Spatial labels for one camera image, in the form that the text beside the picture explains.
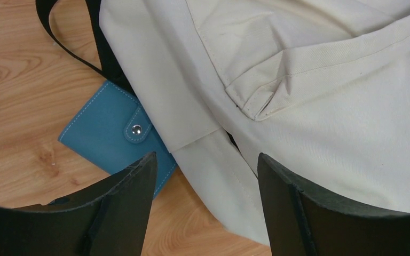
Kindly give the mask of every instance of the wallet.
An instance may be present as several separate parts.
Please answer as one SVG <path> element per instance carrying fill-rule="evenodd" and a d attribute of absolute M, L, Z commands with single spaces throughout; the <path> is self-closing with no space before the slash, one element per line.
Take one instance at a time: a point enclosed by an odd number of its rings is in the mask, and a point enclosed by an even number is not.
<path fill-rule="evenodd" d="M 110 81 L 67 124 L 58 140 L 109 174 L 155 152 L 156 197 L 177 167 L 139 100 Z"/>

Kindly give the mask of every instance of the wooden floor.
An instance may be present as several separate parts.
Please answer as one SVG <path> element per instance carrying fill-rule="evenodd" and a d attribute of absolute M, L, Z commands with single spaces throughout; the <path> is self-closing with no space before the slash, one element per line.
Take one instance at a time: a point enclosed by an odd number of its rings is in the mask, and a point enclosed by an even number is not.
<path fill-rule="evenodd" d="M 99 65 L 83 0 L 60 0 L 52 27 Z M 107 176 L 57 141 L 104 79 L 53 44 L 34 0 L 0 0 L 0 205 L 46 204 Z M 271 255 L 226 232 L 180 170 L 153 202 L 143 255 Z"/>

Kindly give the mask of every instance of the wallet snap button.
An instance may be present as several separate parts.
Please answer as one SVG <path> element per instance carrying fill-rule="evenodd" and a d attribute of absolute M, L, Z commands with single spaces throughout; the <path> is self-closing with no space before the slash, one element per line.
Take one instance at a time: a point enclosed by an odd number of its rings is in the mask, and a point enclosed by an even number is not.
<path fill-rule="evenodd" d="M 140 125 L 136 124 L 131 128 L 131 131 L 135 135 L 140 135 L 142 133 L 142 127 Z"/>

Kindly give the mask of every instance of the cream canvas bag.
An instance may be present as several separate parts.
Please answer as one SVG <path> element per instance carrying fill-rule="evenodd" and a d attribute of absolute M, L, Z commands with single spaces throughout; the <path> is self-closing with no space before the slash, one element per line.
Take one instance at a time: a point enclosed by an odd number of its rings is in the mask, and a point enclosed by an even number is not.
<path fill-rule="evenodd" d="M 410 1 L 102 0 L 99 17 L 167 148 L 229 231 L 269 243 L 260 153 L 410 212 Z"/>

